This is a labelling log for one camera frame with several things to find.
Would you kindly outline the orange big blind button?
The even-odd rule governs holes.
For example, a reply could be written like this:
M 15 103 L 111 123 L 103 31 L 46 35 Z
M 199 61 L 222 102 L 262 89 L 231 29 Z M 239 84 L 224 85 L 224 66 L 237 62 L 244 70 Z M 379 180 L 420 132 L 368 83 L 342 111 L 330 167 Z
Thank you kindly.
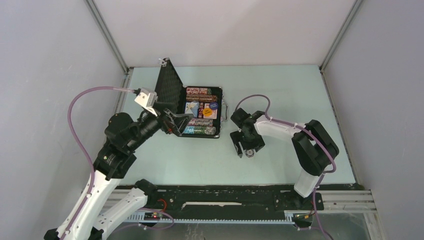
M 213 111 L 213 110 L 211 110 L 210 108 L 204 108 L 204 109 L 202 110 L 202 114 L 203 114 L 203 117 L 204 117 L 204 118 L 206 118 L 206 117 L 210 117 L 211 115 L 213 115 L 213 113 L 214 113 L 214 111 Z

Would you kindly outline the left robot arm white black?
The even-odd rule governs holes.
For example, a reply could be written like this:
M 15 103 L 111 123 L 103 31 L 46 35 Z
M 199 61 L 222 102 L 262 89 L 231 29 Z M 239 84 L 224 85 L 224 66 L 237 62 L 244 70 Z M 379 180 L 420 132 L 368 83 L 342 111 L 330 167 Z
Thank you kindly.
M 137 121 L 125 112 L 113 115 L 105 129 L 106 142 L 99 151 L 87 185 L 68 215 L 57 228 L 49 229 L 45 240 L 105 240 L 132 212 L 153 208 L 157 187 L 146 179 L 137 181 L 130 194 L 102 213 L 107 199 L 136 160 L 135 151 L 157 131 L 180 136 L 193 114 L 175 114 L 164 108 L 157 115 L 143 110 Z

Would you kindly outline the poker chip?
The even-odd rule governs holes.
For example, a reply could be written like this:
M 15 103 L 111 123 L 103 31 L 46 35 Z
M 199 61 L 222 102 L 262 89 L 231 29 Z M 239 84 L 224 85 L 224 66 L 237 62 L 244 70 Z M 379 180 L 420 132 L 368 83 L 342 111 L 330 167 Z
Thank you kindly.
M 247 149 L 245 151 L 245 156 L 248 158 L 252 158 L 255 155 L 255 151 L 253 149 Z

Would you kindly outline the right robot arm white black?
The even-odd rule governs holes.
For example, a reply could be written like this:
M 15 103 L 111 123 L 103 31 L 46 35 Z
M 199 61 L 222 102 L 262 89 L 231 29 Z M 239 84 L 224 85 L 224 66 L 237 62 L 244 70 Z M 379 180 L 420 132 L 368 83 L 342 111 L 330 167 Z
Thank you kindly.
M 230 133 L 237 155 L 252 158 L 265 146 L 264 137 L 290 140 L 301 166 L 291 194 L 291 204 L 304 209 L 318 186 L 327 166 L 332 165 L 340 150 L 323 125 L 317 120 L 306 124 L 284 122 L 266 116 L 263 111 L 253 114 L 238 108 L 230 117 L 238 130 Z

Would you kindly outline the red playing card deck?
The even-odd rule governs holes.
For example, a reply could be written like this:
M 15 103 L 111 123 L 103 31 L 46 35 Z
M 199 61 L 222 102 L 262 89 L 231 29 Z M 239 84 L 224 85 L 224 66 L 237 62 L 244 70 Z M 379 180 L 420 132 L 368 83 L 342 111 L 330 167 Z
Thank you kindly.
M 202 116 L 204 119 L 216 119 L 218 117 L 219 105 L 217 102 L 205 103 L 202 110 Z

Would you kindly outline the blue small blind button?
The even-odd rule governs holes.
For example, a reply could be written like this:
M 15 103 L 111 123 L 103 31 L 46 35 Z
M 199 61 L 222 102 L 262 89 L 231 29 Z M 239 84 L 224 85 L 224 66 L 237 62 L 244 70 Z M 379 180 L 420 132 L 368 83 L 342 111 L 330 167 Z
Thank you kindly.
M 217 102 L 211 102 L 209 103 L 209 108 L 213 111 L 217 110 L 219 108 L 219 104 Z

